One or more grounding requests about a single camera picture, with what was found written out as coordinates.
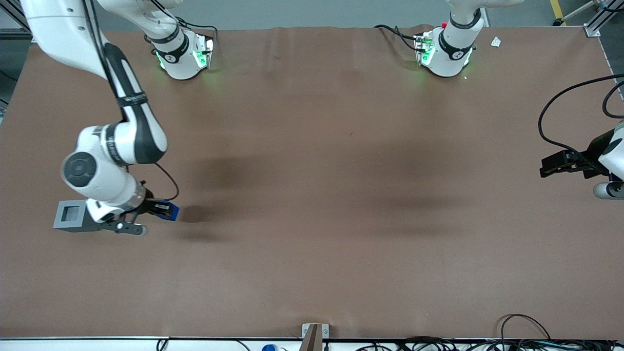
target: gray square block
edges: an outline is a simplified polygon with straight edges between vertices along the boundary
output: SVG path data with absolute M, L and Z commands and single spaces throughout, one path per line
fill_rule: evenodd
M 100 224 L 95 223 L 87 211 L 86 200 L 59 201 L 52 227 L 73 233 L 100 230 Z

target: brown paper sheet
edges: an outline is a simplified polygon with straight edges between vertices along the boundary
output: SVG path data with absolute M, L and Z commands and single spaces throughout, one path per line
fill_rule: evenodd
M 541 108 L 610 73 L 582 29 L 484 29 L 450 79 L 376 29 L 220 32 L 213 71 L 189 81 L 141 33 L 107 36 L 167 132 L 181 221 L 143 216 L 140 238 L 52 229 L 57 202 L 80 199 L 61 161 L 119 110 L 101 78 L 33 46 L 0 128 L 2 336 L 289 336 L 312 321 L 335 337 L 494 337 L 512 312 L 556 338 L 622 336 L 624 204 L 594 198 L 602 180 L 538 172 L 558 151 Z M 611 84 L 563 96 L 546 133 L 584 149 L 611 129 Z M 155 166 L 131 171 L 173 193 Z

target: robotic arm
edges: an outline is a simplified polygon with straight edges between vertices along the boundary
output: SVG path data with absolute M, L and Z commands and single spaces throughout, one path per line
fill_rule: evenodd
M 40 48 L 65 65 L 106 79 L 122 115 L 120 122 L 80 132 L 75 151 L 62 163 L 65 183 L 89 198 L 86 210 L 96 223 L 131 211 L 175 220 L 176 207 L 154 200 L 124 169 L 158 162 L 167 138 L 124 53 L 100 32 L 91 1 L 22 0 L 22 7 Z
M 206 39 L 190 29 L 182 29 L 167 9 L 182 0 L 98 0 L 111 13 L 126 18 L 147 35 L 156 48 L 160 66 L 174 79 L 190 79 L 207 68 L 213 50 Z
M 451 18 L 445 27 L 436 27 L 416 38 L 419 64 L 441 77 L 452 77 L 468 64 L 472 46 L 484 20 L 481 7 L 508 7 L 524 0 L 445 0 L 451 6 Z
M 540 176 L 546 178 L 556 173 L 583 172 L 586 179 L 608 177 L 608 182 L 597 184 L 593 194 L 602 200 L 624 200 L 624 122 L 614 129 L 594 138 L 580 155 L 561 150 L 542 159 Z

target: metal frame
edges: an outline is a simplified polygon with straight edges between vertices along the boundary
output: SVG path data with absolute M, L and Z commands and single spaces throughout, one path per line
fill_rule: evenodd
M 578 14 L 580 14 L 581 12 L 584 12 L 585 10 L 591 8 L 592 6 L 597 6 L 598 5 L 598 1 L 597 0 L 591 0 L 589 2 L 587 2 L 585 5 L 579 7 L 578 9 L 570 12 L 569 14 L 565 15 L 564 17 L 562 17 L 560 19 L 560 21 L 565 22 L 567 20 L 569 20 L 570 18 L 576 17 Z
M 0 28 L 0 39 L 30 39 L 32 37 L 19 0 L 0 0 L 0 8 L 22 27 Z
M 610 9 L 624 9 L 624 0 L 604 1 L 604 4 Z M 607 12 L 601 9 L 588 23 L 583 24 L 585 34 L 587 34 L 588 37 L 599 37 L 600 28 L 613 18 L 616 13 L 617 12 Z

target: blue object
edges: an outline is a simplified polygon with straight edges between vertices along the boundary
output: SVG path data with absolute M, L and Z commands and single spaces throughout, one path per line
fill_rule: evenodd
M 265 345 L 262 348 L 262 351 L 278 351 L 279 348 L 277 347 L 277 345 L 273 345 L 273 344 L 269 344 L 269 345 Z
M 171 221 L 178 219 L 178 212 L 180 212 L 180 208 L 173 203 L 169 201 L 158 201 L 154 207 L 160 209 L 160 213 L 155 213 L 156 217 Z

